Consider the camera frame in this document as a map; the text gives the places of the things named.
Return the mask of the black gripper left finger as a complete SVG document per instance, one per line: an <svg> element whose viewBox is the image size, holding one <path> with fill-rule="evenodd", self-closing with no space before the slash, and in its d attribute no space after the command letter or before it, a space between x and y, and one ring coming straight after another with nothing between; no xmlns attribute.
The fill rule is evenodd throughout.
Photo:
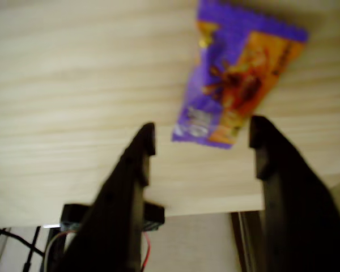
<svg viewBox="0 0 340 272"><path fill-rule="evenodd" d="M53 271L140 271L143 190L155 155L155 125L144 124L120 156Z"/></svg>

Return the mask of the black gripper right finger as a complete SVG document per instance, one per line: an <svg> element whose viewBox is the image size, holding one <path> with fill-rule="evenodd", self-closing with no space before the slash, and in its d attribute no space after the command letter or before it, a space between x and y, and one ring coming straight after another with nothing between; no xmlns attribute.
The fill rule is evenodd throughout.
<svg viewBox="0 0 340 272"><path fill-rule="evenodd" d="M340 212L297 148L264 116L249 146L263 186L267 271L340 271Z"/></svg>

